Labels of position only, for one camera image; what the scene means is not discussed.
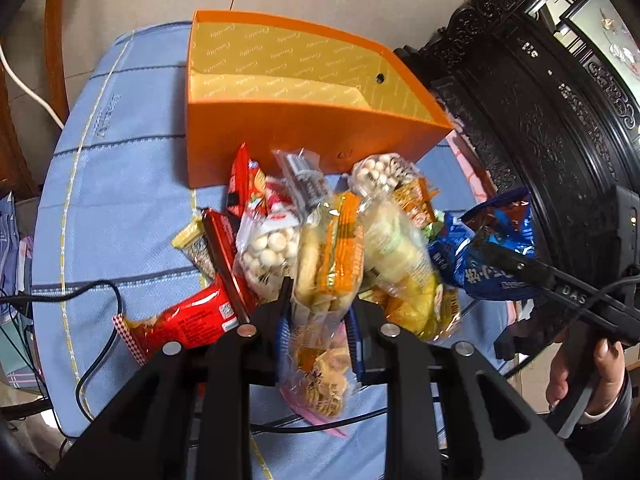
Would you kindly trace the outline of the blue snack bag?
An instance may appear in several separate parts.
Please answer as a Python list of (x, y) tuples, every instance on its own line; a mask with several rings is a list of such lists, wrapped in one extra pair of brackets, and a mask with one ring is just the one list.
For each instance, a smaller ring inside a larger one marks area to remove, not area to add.
[(498, 266), (502, 252), (536, 257), (532, 206), (527, 188), (485, 200), (458, 218), (447, 212), (427, 244), (442, 280), (481, 300), (529, 300), (536, 290)]

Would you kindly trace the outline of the pink sesame cracker bag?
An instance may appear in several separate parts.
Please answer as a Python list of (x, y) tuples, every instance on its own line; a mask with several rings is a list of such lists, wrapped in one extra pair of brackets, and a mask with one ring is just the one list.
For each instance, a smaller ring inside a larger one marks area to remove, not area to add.
[(279, 390), (288, 407), (312, 429), (341, 437), (335, 424), (356, 387), (344, 316), (328, 312), (296, 323), (287, 313), (276, 347)]

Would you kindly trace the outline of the white round bun packet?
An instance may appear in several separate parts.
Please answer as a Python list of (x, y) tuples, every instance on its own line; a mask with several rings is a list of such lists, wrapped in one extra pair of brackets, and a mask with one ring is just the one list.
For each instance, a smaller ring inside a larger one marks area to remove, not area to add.
[(366, 201), (361, 223), (364, 270), (391, 294), (417, 295), (432, 274), (420, 230), (384, 196)]

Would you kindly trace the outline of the yellow cereal bar packet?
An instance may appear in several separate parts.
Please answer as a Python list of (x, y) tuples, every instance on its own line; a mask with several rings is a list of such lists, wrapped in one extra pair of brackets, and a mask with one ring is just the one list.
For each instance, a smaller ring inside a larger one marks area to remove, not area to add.
[(171, 241), (209, 281), (216, 278), (216, 269), (209, 255), (206, 234), (200, 218), (194, 218)]

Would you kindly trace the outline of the red stick snack packet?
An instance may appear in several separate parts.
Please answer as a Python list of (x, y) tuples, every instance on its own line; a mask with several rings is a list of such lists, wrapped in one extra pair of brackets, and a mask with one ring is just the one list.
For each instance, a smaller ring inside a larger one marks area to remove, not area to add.
[(240, 323), (248, 323), (257, 300), (242, 275), (234, 270), (236, 251), (231, 223), (225, 214), (212, 208), (203, 208), (201, 218), (210, 256), (230, 304)]

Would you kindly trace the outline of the orange rice cracker packet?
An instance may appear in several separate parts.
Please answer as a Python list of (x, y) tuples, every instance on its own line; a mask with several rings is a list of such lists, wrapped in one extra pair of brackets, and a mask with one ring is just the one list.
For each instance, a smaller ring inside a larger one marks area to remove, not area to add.
[(363, 274), (361, 198), (346, 191), (307, 217), (300, 233), (294, 299), (317, 315), (349, 308)]

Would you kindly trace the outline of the strawberry white ball bag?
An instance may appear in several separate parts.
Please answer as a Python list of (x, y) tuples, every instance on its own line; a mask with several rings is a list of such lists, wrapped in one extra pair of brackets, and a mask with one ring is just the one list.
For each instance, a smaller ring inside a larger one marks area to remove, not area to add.
[(241, 218), (235, 244), (236, 267), (262, 302), (276, 300), (285, 278), (294, 278), (302, 225), (291, 207), (262, 214), (249, 209)]

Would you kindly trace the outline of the brown cracker packet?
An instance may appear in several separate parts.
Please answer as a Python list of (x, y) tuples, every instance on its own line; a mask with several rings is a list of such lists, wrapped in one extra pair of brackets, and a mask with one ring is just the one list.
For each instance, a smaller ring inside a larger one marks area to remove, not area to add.
[(432, 199), (437, 194), (437, 190), (431, 190), (426, 177), (417, 177), (396, 188), (392, 199), (417, 228), (423, 229), (436, 221)]

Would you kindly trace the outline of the red round biscuit packet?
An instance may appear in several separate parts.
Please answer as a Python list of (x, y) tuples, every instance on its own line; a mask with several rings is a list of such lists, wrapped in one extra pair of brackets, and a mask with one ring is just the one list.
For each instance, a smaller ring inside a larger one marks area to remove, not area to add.
[(241, 219), (247, 211), (266, 212), (266, 175), (262, 167), (252, 159), (245, 143), (242, 143), (232, 162), (227, 191), (227, 210)]

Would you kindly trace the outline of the white ball snack bag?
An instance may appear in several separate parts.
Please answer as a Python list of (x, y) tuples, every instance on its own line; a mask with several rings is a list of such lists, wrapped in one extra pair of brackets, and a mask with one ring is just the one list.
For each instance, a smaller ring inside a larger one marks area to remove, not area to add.
[(419, 169), (412, 162), (397, 153), (385, 153), (370, 155), (356, 162), (348, 177), (348, 184), (352, 192), (363, 198), (391, 198), (395, 192), (413, 184), (420, 177)]

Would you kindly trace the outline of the black carved wooden furniture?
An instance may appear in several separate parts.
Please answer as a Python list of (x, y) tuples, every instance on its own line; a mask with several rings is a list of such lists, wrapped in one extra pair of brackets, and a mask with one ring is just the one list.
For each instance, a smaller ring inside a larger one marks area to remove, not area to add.
[(599, 209), (614, 186), (639, 187), (639, 103), (583, 32), (562, 44), (547, 1), (469, 0), (397, 55), (460, 122), (495, 187), (529, 189), (540, 258), (599, 286), (614, 280)]

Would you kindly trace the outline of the carved wooden chair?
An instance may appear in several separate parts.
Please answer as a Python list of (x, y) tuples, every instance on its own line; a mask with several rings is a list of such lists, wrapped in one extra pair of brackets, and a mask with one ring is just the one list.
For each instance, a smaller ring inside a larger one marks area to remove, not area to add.
[[(1, 0), (1, 27), (6, 28), (25, 0)], [(35, 101), (54, 119), (59, 127), (70, 114), (63, 64), (63, 3), (46, 0), (43, 15), (43, 57), (50, 101), (35, 97)], [(19, 198), (33, 198), (38, 186), (28, 169), (26, 158), (18, 142), (9, 106), (6, 82), (1, 83), (1, 193)]]

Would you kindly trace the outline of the orange cardboard box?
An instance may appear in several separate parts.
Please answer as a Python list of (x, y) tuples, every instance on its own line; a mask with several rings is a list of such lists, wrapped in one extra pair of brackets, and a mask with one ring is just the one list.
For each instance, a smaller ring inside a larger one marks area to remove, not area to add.
[(275, 174), (273, 151), (319, 155), (327, 174), (395, 152), (416, 162), (446, 114), (389, 48), (335, 28), (255, 12), (198, 10), (186, 59), (190, 188), (227, 183), (241, 145)]

